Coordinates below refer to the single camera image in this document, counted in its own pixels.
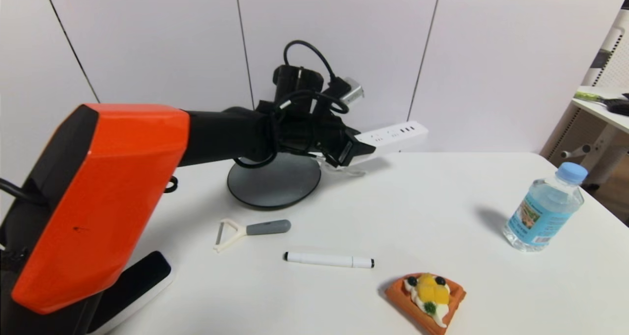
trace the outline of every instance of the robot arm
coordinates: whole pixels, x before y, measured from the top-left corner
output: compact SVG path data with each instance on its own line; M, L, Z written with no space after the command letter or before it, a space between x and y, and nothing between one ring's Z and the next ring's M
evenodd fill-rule
M242 157L260 166L277 152L321 152L336 167L375 150L328 108L315 114L296 105L314 98L342 108L337 98L300 86L286 91L275 103L261 101L256 111L118 104L76 109L22 186L43 203L16 199L0 227L6 248L2 333L84 334L176 167Z

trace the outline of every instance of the vegetable peeler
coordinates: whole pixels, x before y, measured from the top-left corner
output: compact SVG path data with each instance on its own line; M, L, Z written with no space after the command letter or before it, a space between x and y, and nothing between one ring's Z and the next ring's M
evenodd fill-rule
M236 230L231 238L221 244L221 236L223 235L223 226L225 224L231 225ZM286 233L290 229L290 221L277 220L264 223L256 223L250 225L239 225L238 223L230 219L222 219L221 225L218 227L218 236L216 237L216 245L214 250L221 252L225 248L233 245L238 239L245 236L256 236L259 234L274 234L274 233Z

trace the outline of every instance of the yellow fruit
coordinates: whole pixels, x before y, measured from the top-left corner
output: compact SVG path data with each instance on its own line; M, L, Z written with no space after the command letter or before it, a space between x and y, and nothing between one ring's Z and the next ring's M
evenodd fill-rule
M434 276L429 273L425 273L422 276L420 276L417 282L420 285L436 286L436 281L434 281Z
M450 303L450 293L445 286L439 285L434 288L434 303L448 304Z
M422 302L434 302L434 286L419 284L417 285L417 293Z

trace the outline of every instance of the whipped cream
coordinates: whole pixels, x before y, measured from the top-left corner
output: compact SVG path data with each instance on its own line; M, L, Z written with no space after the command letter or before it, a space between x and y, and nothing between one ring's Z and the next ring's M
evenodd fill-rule
M407 279L404 280L404 288L408 293L411 293L411 300L422 310L422 312L426 313L426 310L424 309L424 302L422 302L419 295L417 294L417 289L414 286L411 286L408 283ZM448 286L448 284L445 284L445 288L447 288L448 293L450 293L450 287ZM436 311L434 312L434 315L431 315L431 317L433 317L434 322L436 322L438 326L442 328L447 328L447 325L443 324L443 317L445 317L445 315L450 312L450 308L447 304L435 303L434 305L436 306Z

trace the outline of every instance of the blue bottle cap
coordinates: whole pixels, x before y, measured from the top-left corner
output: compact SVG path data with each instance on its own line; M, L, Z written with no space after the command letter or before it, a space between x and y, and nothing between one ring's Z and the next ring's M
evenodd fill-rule
M557 177L570 184L580 184L586 176L588 176L588 170L576 163L563 162L557 170Z

